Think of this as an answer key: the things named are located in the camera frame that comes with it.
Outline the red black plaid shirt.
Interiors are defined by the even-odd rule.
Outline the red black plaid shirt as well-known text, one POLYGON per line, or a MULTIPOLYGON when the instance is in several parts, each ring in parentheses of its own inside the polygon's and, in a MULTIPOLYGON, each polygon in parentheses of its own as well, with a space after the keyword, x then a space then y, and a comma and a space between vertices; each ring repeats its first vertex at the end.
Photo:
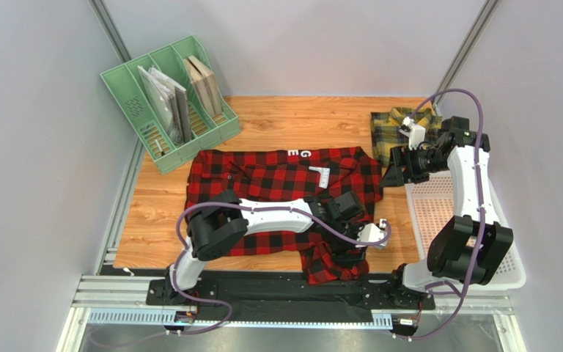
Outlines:
MULTIPOLYGON (((192 161, 185 206, 206 202, 222 191, 255 202, 286 202, 315 196, 358 195, 372 221, 383 198, 381 165, 361 147, 319 150, 203 150, 192 161)), ((365 249, 341 241, 325 230, 263 232, 238 241, 230 257, 297 252, 303 275, 311 285, 356 280, 369 272, 365 249)))

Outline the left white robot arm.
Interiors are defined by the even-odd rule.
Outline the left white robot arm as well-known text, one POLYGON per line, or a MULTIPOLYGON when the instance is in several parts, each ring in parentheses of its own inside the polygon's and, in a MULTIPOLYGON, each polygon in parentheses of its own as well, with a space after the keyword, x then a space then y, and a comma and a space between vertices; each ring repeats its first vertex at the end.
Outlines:
POLYGON ((363 202, 352 191, 334 198, 308 196, 287 202, 256 202, 223 191, 179 216, 179 223, 188 222, 188 234, 178 236, 183 249, 168 268, 169 284, 174 290, 194 288, 210 261, 228 254, 239 240, 264 232, 299 234, 317 228, 357 248, 384 248, 390 229, 355 221, 365 213, 363 202))

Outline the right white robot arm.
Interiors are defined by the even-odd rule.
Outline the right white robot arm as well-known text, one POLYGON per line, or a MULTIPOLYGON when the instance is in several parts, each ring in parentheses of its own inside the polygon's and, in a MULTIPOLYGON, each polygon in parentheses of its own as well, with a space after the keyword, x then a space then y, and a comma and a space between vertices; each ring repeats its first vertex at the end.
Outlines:
POLYGON ((513 231, 501 225, 490 200, 489 138, 468 126, 468 119, 456 117, 444 123, 431 144, 424 139, 424 127, 406 117, 401 132, 408 143, 390 150, 380 186, 419 184, 442 171, 450 173, 453 185, 453 215, 433 238, 425 260, 396 271, 409 290, 434 288, 443 281, 487 285, 513 243, 513 231))

